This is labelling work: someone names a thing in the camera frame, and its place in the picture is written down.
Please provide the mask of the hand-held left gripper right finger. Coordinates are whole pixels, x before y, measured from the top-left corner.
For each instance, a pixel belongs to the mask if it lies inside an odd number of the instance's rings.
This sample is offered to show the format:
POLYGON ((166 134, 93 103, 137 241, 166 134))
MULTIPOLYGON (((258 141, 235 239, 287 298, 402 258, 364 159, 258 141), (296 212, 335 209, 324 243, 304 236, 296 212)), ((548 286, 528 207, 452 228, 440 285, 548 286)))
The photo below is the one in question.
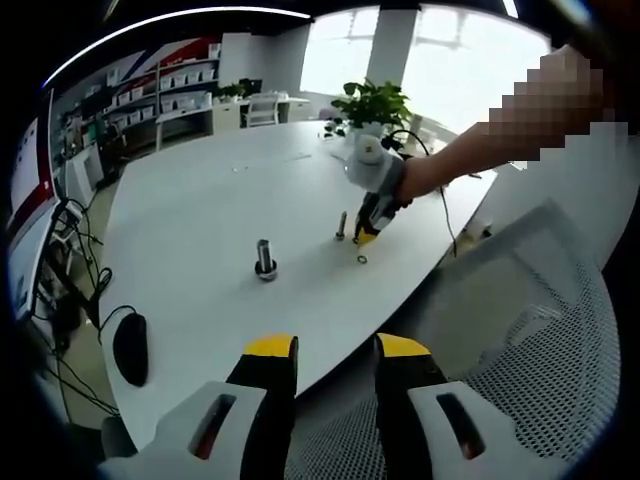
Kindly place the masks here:
POLYGON ((374 337, 376 422, 391 479, 543 479, 545 461, 513 420, 468 385, 449 381, 419 342, 374 337))

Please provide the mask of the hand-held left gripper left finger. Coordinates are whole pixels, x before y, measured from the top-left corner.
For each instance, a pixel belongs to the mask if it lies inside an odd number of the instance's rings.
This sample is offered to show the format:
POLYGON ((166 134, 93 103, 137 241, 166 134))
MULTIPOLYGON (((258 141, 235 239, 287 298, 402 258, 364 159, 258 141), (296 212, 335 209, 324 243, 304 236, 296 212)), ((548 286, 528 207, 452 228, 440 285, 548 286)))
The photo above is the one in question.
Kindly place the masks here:
POLYGON ((298 338, 251 341, 225 381, 210 381, 158 422, 130 457, 103 462, 103 479, 281 479, 295 423, 298 338))

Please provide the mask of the person's right hand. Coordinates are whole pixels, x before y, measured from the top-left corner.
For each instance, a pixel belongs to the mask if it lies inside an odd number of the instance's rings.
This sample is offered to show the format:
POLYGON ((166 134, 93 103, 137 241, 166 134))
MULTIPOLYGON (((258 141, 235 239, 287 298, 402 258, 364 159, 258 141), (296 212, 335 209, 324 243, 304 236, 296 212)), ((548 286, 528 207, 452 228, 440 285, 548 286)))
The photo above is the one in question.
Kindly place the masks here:
POLYGON ((398 189, 403 203, 424 196, 445 183, 442 168, 436 155, 412 157, 405 161, 404 177, 398 189))

